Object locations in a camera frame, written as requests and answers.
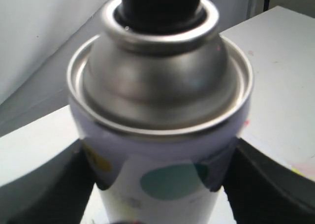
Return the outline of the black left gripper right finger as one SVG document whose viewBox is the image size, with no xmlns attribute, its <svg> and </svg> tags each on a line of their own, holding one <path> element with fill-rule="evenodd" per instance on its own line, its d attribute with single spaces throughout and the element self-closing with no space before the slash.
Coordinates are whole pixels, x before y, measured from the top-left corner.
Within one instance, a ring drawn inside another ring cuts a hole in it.
<svg viewBox="0 0 315 224">
<path fill-rule="evenodd" d="M 237 140 L 223 183 L 238 224 L 313 224 L 315 183 Z"/>
</svg>

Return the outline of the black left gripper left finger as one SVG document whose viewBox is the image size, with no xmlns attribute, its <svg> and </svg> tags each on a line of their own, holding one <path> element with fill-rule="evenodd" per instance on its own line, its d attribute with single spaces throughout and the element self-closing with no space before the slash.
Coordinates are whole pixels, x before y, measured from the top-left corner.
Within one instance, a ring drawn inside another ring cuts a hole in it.
<svg viewBox="0 0 315 224">
<path fill-rule="evenodd" d="M 76 140 L 47 163 L 0 188 L 2 224 L 78 224 L 95 183 Z"/>
</svg>

